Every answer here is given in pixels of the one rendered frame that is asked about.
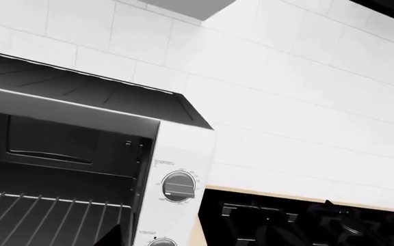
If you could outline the grey range hood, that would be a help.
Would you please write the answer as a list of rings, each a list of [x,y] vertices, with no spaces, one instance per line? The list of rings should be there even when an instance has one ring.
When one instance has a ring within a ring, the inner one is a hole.
[[[148,5],[205,21],[236,0],[140,0]]]

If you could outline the grey timer knob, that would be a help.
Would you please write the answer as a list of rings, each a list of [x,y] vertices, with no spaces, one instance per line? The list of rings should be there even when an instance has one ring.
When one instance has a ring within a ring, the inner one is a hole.
[[[157,238],[151,241],[147,246],[177,246],[177,244],[169,238]]]

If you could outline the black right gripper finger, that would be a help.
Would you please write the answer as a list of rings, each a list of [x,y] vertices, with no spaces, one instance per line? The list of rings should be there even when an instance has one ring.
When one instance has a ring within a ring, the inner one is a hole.
[[[131,246],[132,229],[130,223],[101,228],[93,246]]]

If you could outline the grey temperature knob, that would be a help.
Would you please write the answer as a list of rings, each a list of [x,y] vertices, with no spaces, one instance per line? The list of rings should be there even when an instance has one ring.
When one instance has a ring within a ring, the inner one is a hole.
[[[186,202],[195,198],[196,181],[188,172],[172,172],[163,178],[161,185],[163,196],[169,202]]]

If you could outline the black cast iron stove grate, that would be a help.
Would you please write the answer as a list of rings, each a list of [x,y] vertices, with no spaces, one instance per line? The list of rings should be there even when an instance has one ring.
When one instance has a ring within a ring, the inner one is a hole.
[[[394,212],[342,206],[224,204],[233,246],[394,246]]]

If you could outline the white toaster oven black top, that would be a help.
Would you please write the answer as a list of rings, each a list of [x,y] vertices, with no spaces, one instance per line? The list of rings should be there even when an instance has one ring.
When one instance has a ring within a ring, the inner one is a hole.
[[[124,204],[131,246],[189,246],[214,148],[182,94],[0,54],[0,192]],[[163,196],[176,171],[194,199]]]

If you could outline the black gas cooktop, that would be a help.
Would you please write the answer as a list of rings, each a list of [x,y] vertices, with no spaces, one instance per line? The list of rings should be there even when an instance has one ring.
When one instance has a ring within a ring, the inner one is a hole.
[[[287,204],[288,206],[306,206],[310,203],[312,202],[207,189],[202,199],[198,217],[207,246],[233,246],[233,243],[227,240],[228,228],[222,218],[222,207],[224,204],[243,204],[249,206],[278,206],[279,204]]]

